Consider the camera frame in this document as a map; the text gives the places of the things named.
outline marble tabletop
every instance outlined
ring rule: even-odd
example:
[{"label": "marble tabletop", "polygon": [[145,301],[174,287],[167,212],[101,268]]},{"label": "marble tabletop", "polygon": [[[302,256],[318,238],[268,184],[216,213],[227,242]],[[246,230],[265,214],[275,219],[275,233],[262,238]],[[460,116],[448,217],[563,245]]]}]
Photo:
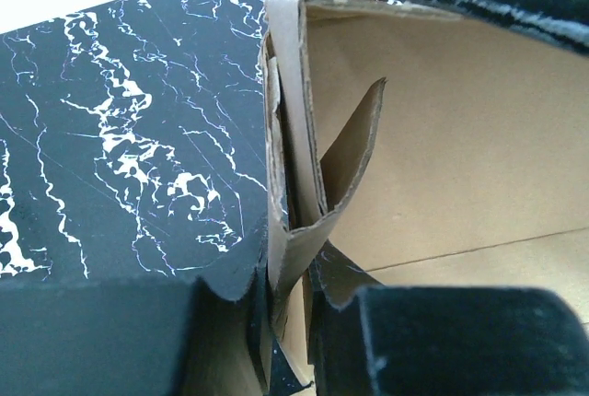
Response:
[{"label": "marble tabletop", "polygon": [[263,0],[116,0],[1,35],[0,277],[193,277],[265,212]]}]

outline open cardboard box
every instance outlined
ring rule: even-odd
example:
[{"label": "open cardboard box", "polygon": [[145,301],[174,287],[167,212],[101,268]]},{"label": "open cardboard box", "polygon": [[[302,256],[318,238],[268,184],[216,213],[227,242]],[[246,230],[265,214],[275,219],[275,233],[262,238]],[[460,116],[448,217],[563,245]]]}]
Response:
[{"label": "open cardboard box", "polygon": [[386,285],[540,286],[589,322],[585,57],[423,6],[266,11],[272,323],[302,382],[327,239]]}]

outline marble pattern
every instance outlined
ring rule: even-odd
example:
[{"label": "marble pattern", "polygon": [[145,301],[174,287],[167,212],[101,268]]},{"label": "marble pattern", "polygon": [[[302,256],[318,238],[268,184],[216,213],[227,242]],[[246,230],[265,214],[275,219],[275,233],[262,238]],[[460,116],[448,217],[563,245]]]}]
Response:
[{"label": "marble pattern", "polygon": [[0,277],[195,275],[265,212],[263,0],[118,0],[0,43]]}]

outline cardboard box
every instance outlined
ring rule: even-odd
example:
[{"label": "cardboard box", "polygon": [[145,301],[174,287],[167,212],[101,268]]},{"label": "cardboard box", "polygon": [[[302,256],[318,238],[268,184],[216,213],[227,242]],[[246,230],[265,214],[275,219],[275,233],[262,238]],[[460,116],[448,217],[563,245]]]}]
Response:
[{"label": "cardboard box", "polygon": [[424,6],[266,12],[271,322],[302,382],[328,239],[386,285],[540,286],[589,322],[586,58]]}]

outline brown cardboard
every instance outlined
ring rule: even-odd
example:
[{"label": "brown cardboard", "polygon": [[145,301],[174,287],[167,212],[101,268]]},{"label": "brown cardboard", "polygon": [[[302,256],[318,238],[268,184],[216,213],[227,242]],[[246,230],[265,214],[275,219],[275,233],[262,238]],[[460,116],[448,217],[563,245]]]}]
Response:
[{"label": "brown cardboard", "polygon": [[288,297],[327,238],[386,284],[547,286],[589,321],[586,58],[423,6],[266,10],[273,326],[303,382]]}]

